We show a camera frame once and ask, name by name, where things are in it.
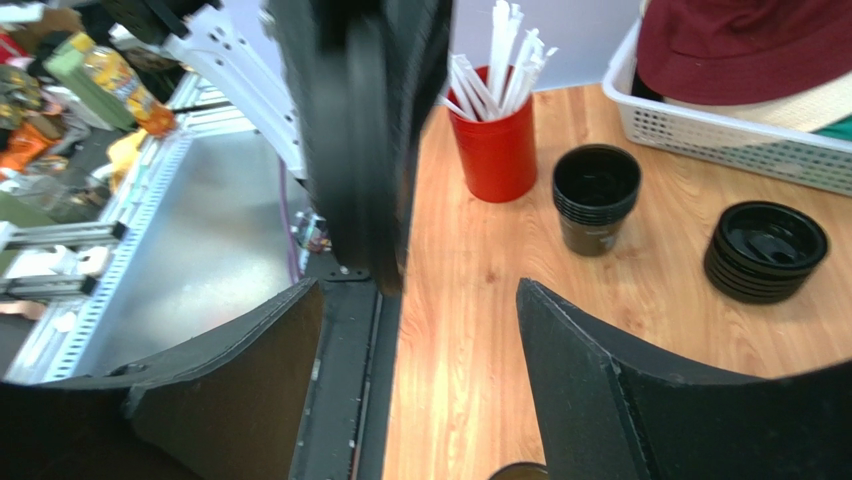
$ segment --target basket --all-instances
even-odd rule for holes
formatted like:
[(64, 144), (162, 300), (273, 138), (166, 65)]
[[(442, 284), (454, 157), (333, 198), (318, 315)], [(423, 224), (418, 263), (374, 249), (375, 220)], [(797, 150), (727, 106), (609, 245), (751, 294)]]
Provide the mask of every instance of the basket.
[(638, 37), (637, 21), (603, 80), (630, 141), (852, 196), (852, 142), (631, 96)]

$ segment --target wooden table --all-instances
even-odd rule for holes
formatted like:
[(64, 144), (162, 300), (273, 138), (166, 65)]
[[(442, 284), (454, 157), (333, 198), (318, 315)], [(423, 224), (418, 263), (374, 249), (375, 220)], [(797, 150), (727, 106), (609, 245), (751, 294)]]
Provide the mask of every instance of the wooden table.
[[(632, 144), (598, 86), (540, 93), (535, 109), (539, 178), (513, 203), (468, 192), (445, 109), (424, 133), (386, 480), (485, 480), (511, 462), (544, 462), (515, 310), (521, 277), (737, 372), (775, 377), (852, 356), (852, 199)], [(644, 179), (615, 249), (587, 259), (562, 244), (550, 182), (563, 153), (595, 142), (633, 153)], [(823, 265), (780, 305), (729, 300), (702, 271), (719, 215), (750, 199), (799, 209), (832, 240)]]

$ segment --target stacked black cup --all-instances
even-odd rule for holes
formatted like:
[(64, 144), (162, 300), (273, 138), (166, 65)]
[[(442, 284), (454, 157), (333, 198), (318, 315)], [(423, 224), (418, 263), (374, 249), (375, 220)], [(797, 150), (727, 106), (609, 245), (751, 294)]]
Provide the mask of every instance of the stacked black cup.
[(828, 253), (828, 238), (802, 212), (745, 202), (722, 214), (704, 256), (710, 283), (729, 297), (768, 304), (790, 298)]
[(636, 205), (641, 180), (636, 159), (620, 148), (592, 144), (566, 153), (553, 172), (565, 245), (586, 256), (608, 252)]

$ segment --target white wall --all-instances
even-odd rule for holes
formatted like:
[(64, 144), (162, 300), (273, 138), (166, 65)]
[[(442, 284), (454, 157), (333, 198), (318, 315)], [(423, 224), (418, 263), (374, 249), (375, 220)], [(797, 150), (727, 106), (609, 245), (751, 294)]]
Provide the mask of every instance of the white wall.
[[(599, 82), (609, 58), (639, 16), (639, 0), (510, 1), (521, 5), (524, 29), (538, 28), (547, 46), (559, 47), (539, 79), (540, 90)], [(224, 0), (237, 28), (273, 71), (280, 72), (277, 47), (263, 35), (257, 19), (259, 3)], [(455, 0), (452, 49), (467, 54), (474, 65), (488, 61), (493, 5), (494, 0)]]

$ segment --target bottle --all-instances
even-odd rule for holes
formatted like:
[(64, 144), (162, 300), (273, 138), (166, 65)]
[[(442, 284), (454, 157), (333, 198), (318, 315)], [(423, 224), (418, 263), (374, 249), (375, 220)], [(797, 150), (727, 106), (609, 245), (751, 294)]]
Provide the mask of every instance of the bottle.
[(95, 41), (85, 33), (75, 34), (69, 42), (84, 54), (83, 70), (86, 75), (118, 98), (140, 127), (155, 137), (163, 137), (175, 129), (174, 114), (151, 95), (118, 52), (95, 45)]

